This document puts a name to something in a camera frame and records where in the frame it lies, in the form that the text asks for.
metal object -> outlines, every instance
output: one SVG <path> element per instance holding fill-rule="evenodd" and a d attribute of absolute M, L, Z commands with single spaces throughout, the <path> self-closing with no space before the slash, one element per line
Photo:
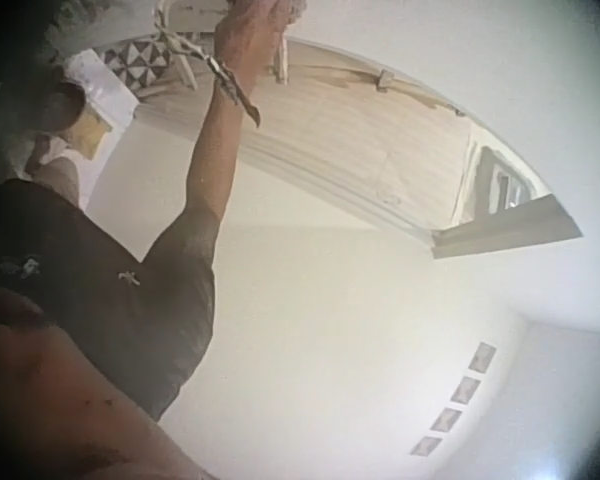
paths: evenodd
<path fill-rule="evenodd" d="M 218 85 L 222 91 L 236 104 L 242 105 L 247 112 L 247 115 L 255 122 L 256 126 L 260 126 L 261 116 L 260 111 L 251 103 L 247 95 L 244 93 L 236 76 L 229 70 L 221 61 L 217 60 L 212 55 L 209 55 L 204 48 L 187 40 L 183 36 L 170 31 L 167 28 L 166 11 L 168 10 L 167 2 L 172 0 L 161 0 L 158 3 L 154 16 L 155 27 L 168 40 L 167 44 L 171 51 L 176 55 L 186 55 L 189 57 L 202 60 L 209 70 L 213 72 L 218 81 Z"/>

man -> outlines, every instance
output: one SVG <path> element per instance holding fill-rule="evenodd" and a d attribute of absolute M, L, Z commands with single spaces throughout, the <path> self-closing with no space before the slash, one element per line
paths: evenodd
<path fill-rule="evenodd" d="M 247 94 L 290 9 L 290 0 L 236 0 L 218 26 L 216 55 Z M 211 340 L 211 264 L 243 117 L 216 88 L 186 206 L 142 262 L 53 188 L 0 186 L 0 436 L 44 478 L 116 464 L 205 478 L 190 476 L 199 469 L 150 418 Z"/>

dark t-shirt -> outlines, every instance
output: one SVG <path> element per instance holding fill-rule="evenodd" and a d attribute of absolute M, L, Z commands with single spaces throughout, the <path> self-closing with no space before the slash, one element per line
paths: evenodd
<path fill-rule="evenodd" d="M 144 261 L 37 184 L 0 185 L 0 287 L 37 303 L 85 356 L 159 419 L 212 335 L 218 221 L 188 207 Z"/>

bare skin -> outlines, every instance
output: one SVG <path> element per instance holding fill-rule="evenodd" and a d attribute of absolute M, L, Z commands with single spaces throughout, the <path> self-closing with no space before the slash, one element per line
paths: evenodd
<path fill-rule="evenodd" d="M 289 0 L 236 0 L 219 25 L 218 55 L 246 92 L 268 65 L 289 12 Z M 204 202 L 218 220 L 224 216 L 243 117 L 216 89 L 191 159 L 187 207 Z M 42 478 L 79 478 L 127 463 L 158 470 L 165 478 L 210 478 L 86 360 L 67 334 L 47 322 L 35 303 L 4 289 L 0 437 Z"/>

